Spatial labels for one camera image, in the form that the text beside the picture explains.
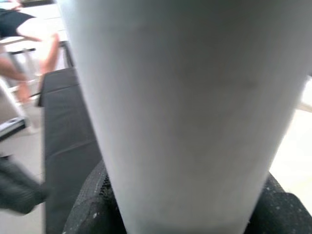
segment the person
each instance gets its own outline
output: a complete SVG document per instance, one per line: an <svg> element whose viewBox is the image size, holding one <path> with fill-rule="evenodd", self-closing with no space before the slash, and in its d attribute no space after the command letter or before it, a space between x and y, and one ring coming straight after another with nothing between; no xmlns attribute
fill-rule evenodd
<svg viewBox="0 0 312 234"><path fill-rule="evenodd" d="M58 51L59 36L44 20L20 12L20 0L0 0L0 37L24 37L40 42L38 49L40 74L55 69ZM27 77L19 72L11 61L0 58L0 75L18 81L17 97L20 102L28 102L30 97Z"/></svg>

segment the floor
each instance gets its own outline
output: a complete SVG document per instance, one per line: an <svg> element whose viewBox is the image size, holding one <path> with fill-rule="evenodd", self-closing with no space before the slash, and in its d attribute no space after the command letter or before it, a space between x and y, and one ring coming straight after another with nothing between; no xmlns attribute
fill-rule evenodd
<svg viewBox="0 0 312 234"><path fill-rule="evenodd" d="M304 99L312 103L312 83L307 85ZM0 143L0 152L14 156L35 179L44 179L42 166L42 109L33 104L25 106L37 132L19 132ZM0 122L15 117L13 110L0 95ZM296 194L312 214L312 113L296 110L287 132L280 144L271 173L282 187ZM0 234L43 234L43 205L37 206L30 214L16 215L0 211Z"/></svg>

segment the black bag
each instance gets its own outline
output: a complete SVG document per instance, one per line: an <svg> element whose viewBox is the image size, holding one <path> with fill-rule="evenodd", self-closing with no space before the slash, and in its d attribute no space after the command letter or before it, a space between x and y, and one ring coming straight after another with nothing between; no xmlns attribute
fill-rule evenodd
<svg viewBox="0 0 312 234"><path fill-rule="evenodd" d="M0 209L28 214L44 202L47 190L32 180L10 160L10 156L0 155Z"/></svg>

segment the bare leg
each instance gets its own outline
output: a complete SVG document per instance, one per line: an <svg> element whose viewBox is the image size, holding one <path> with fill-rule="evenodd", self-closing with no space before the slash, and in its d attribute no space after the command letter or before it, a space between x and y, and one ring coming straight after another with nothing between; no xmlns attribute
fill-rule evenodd
<svg viewBox="0 0 312 234"><path fill-rule="evenodd" d="M40 72L42 76L55 69L59 54L59 35L46 23L37 18L29 19L17 28L17 33L25 38L40 41L38 48Z"/></svg>
<svg viewBox="0 0 312 234"><path fill-rule="evenodd" d="M30 91L27 86L27 77L19 72L14 65L5 58L0 58L0 75L14 79L19 82L17 97L20 102L28 102Z"/></svg>

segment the white cylinder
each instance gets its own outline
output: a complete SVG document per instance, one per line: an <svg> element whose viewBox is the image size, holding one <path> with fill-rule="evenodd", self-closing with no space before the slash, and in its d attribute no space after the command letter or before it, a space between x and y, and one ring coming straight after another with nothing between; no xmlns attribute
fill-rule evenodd
<svg viewBox="0 0 312 234"><path fill-rule="evenodd" d="M312 65L312 1L58 0L128 234L241 234Z"/></svg>

